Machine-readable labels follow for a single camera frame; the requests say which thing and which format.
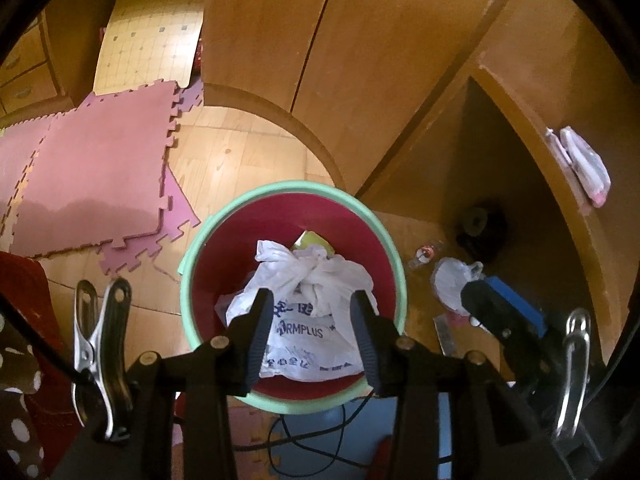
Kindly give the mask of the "white printed plastic bag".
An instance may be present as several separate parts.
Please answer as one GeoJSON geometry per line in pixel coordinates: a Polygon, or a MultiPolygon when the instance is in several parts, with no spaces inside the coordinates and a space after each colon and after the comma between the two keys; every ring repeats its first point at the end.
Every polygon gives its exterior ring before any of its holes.
{"type": "Polygon", "coordinates": [[[229,324],[250,310],[259,289],[271,290],[272,323],[259,376],[327,382],[362,373],[350,298],[362,290],[378,306],[368,271],[318,244],[288,249],[258,240],[255,260],[244,288],[220,297],[215,312],[229,324]]]}

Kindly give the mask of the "red green trash bin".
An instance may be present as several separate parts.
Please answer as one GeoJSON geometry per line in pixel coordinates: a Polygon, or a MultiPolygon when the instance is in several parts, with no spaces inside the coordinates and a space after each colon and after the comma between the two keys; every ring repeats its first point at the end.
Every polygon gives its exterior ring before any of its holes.
{"type": "MultiPolygon", "coordinates": [[[[215,302],[241,290],[242,281],[257,268],[258,240],[273,240],[291,247],[304,231],[314,231],[337,255],[361,264],[373,281],[373,296],[383,318],[403,332],[408,300],[404,266],[381,220],[355,197],[325,184],[285,181],[261,186],[243,194],[209,216],[179,266],[180,307],[183,329],[192,350],[224,333],[214,313],[215,302]]],[[[207,382],[218,396],[240,396],[233,379],[237,372],[215,370],[207,382]]],[[[196,372],[204,378],[204,372],[196,372]]],[[[259,379],[244,398],[253,408],[285,415],[318,413],[362,396],[367,388],[363,373],[325,380],[296,382],[284,377],[259,379]]]]}

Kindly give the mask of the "metal spring clamp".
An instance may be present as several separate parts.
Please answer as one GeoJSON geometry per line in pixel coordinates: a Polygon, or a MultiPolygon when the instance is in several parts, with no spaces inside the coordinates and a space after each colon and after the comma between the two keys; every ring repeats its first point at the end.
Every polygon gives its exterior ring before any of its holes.
{"type": "Polygon", "coordinates": [[[104,418],[104,439],[125,440],[134,408],[126,381],[124,344],[131,304],[131,286],[114,278],[99,297],[93,284],[80,281],[74,293],[74,369],[80,381],[72,385],[77,417],[88,424],[104,418]]]}
{"type": "Polygon", "coordinates": [[[576,309],[565,323],[562,386],[553,429],[557,441],[573,439],[577,432],[589,380],[590,352],[590,314],[585,309],[576,309]]]}

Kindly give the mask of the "silver squeezed tube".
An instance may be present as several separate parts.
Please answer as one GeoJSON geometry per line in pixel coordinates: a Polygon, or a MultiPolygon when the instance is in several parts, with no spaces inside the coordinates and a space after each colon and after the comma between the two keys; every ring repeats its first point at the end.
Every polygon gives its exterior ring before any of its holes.
{"type": "Polygon", "coordinates": [[[439,343],[440,351],[444,356],[457,358],[459,356],[458,347],[451,333],[451,328],[446,314],[440,314],[433,318],[434,329],[439,343]]]}

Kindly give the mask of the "clear plastic bag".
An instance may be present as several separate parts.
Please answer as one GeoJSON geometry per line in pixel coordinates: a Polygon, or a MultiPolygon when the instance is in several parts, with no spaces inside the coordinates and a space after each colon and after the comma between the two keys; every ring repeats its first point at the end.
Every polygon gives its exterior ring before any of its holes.
{"type": "Polygon", "coordinates": [[[466,264],[463,261],[444,257],[439,259],[431,276],[435,297],[449,311],[468,318],[469,311],[463,307],[461,293],[463,287],[485,277],[484,264],[477,261],[466,264]]]}

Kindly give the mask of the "small clear plastic bottle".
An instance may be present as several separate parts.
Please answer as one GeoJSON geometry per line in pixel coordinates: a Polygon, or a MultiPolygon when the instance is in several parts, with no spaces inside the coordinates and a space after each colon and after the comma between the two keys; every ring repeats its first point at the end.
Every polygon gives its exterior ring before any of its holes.
{"type": "Polygon", "coordinates": [[[439,258],[439,255],[442,253],[442,248],[444,248],[444,243],[440,240],[420,246],[413,257],[408,260],[407,268],[409,270],[416,270],[421,266],[427,266],[439,258]]]}

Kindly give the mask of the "black round speaker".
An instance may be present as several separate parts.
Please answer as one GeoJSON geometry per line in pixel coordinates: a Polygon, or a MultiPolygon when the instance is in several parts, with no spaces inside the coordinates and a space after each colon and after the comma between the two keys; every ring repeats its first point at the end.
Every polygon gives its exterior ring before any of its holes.
{"type": "Polygon", "coordinates": [[[498,260],[514,240],[514,225],[496,200],[484,200],[460,214],[456,224],[456,243],[474,261],[491,264],[498,260]]]}

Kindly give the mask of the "purple foam floor mat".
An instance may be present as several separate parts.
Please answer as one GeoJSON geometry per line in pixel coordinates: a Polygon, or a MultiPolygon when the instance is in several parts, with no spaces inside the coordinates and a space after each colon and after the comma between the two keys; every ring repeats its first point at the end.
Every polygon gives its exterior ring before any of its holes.
{"type": "Polygon", "coordinates": [[[168,164],[164,165],[160,189],[168,197],[168,207],[160,211],[160,227],[151,234],[140,234],[125,240],[125,245],[115,247],[107,242],[98,247],[96,253],[101,256],[101,271],[111,276],[125,269],[132,272],[140,266],[139,257],[147,254],[155,258],[163,249],[162,240],[174,242],[183,236],[182,228],[189,223],[192,228],[199,226],[200,218],[196,215],[189,200],[183,193],[174,173],[168,164]]]}

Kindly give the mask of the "metal spring clamp left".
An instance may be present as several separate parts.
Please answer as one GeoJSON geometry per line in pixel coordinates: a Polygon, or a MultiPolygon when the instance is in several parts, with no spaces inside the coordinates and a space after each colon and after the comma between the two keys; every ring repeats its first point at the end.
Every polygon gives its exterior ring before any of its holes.
{"type": "Polygon", "coordinates": [[[131,304],[131,286],[114,278],[99,297],[93,284],[80,281],[74,293],[74,369],[80,381],[72,385],[77,417],[88,424],[104,418],[104,439],[125,440],[134,408],[126,381],[124,344],[131,304]]]}

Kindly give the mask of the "wooden corner shelf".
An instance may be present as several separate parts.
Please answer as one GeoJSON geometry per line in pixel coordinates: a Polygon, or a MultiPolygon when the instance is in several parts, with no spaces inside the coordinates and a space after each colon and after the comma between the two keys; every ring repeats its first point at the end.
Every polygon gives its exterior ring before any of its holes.
{"type": "Polygon", "coordinates": [[[589,310],[611,359],[639,266],[639,88],[573,0],[506,0],[362,196],[444,228],[502,203],[515,236],[487,269],[544,310],[589,310]],[[564,127],[610,174],[601,208],[544,138],[564,127]]]}

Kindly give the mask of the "brown polka dot cloth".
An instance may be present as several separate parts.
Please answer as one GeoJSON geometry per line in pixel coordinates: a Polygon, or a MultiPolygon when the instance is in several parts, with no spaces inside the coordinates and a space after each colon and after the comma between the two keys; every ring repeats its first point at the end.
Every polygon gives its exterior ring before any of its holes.
{"type": "MultiPolygon", "coordinates": [[[[66,353],[40,263],[2,252],[1,293],[47,344],[66,353]]],[[[1,319],[1,448],[26,479],[50,478],[80,433],[71,385],[1,319]]]]}

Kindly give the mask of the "pink foam floor mat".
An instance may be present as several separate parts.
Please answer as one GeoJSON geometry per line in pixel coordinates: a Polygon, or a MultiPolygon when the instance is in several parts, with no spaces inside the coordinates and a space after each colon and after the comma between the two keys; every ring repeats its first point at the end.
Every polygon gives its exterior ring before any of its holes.
{"type": "Polygon", "coordinates": [[[157,81],[56,118],[28,173],[9,251],[41,257],[156,232],[178,101],[175,82],[157,81]]]}

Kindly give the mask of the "wooden cabinet with doors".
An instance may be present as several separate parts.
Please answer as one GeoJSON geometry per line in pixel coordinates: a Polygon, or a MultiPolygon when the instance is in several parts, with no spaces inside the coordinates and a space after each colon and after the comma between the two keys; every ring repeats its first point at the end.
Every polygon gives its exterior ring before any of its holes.
{"type": "Polygon", "coordinates": [[[270,120],[357,193],[506,0],[205,0],[207,105],[270,120]]]}

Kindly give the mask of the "yellow grid board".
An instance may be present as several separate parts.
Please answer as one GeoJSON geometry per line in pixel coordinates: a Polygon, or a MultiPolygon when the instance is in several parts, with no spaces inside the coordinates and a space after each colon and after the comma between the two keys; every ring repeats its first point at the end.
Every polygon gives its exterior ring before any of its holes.
{"type": "Polygon", "coordinates": [[[93,93],[103,96],[155,81],[190,84],[205,0],[116,0],[106,25],[93,93]]]}

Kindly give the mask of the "wooden desk with drawers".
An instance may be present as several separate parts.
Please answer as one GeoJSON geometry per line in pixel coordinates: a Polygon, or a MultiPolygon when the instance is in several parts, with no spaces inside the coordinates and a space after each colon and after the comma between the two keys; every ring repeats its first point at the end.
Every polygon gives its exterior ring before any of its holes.
{"type": "Polygon", "coordinates": [[[1,125],[67,112],[73,105],[55,69],[41,12],[1,64],[1,125]]]}

